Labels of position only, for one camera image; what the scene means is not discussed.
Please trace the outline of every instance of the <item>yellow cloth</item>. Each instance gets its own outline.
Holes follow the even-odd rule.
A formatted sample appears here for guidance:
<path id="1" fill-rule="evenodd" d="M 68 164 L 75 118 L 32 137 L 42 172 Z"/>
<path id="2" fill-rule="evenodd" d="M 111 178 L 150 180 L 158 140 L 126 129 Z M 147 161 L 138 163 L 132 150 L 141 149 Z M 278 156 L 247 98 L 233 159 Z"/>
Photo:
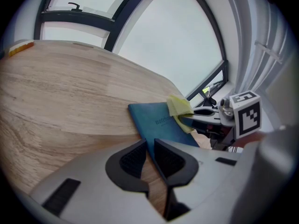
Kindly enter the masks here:
<path id="1" fill-rule="evenodd" d="M 180 99 L 174 95 L 168 96 L 166 102 L 169 110 L 169 115 L 174 117 L 177 124 L 185 133 L 191 133 L 193 129 L 187 125 L 184 125 L 178 118 L 178 115 L 180 114 L 194 114 L 190 102 L 186 99 Z"/>

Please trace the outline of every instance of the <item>blue notebook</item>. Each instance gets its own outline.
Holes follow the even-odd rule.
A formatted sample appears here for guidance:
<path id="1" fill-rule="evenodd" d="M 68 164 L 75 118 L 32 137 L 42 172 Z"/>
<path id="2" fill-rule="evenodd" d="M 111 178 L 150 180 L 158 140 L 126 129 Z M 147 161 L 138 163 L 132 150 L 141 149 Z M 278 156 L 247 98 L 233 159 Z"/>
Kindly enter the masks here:
<path id="1" fill-rule="evenodd" d="M 149 154 L 154 159 L 154 139 L 166 139 L 199 147 L 191 134 L 185 133 L 169 116 L 167 103 L 128 105 L 137 130 L 148 144 Z"/>

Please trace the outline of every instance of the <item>window handle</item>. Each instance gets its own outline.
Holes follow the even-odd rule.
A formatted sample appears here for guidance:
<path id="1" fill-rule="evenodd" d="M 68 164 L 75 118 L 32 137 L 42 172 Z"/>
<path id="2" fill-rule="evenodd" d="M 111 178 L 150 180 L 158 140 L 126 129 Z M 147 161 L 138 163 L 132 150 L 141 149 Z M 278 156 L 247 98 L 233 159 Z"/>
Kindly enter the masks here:
<path id="1" fill-rule="evenodd" d="M 69 2 L 69 4 L 73 4 L 73 5 L 76 5 L 76 6 L 77 6 L 76 8 L 73 8 L 71 11 L 82 12 L 82 10 L 79 9 L 79 7 L 80 7 L 79 4 L 74 3 L 74 2 Z"/>

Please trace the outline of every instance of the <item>wooden table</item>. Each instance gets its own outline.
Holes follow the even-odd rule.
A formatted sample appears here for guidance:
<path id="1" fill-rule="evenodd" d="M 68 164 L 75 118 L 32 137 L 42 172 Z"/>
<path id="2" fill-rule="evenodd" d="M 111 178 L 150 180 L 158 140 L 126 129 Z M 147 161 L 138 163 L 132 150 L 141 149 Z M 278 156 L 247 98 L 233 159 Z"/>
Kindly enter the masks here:
<path id="1" fill-rule="evenodd" d="M 128 104 L 182 96 L 168 79 L 103 49 L 35 41 L 0 61 L 0 162 L 25 193 L 74 157 L 140 136 Z M 166 186 L 149 156 L 142 170 L 162 214 Z"/>

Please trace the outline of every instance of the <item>white cube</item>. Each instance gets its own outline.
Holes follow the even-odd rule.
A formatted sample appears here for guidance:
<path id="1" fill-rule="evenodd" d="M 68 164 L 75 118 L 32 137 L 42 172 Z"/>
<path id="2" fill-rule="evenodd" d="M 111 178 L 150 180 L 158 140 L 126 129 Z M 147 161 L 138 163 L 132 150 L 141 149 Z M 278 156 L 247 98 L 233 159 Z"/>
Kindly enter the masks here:
<path id="1" fill-rule="evenodd" d="M 235 137 L 242 138 L 254 133 L 262 126 L 261 97 L 252 91 L 229 97 L 229 106 L 234 110 Z"/>

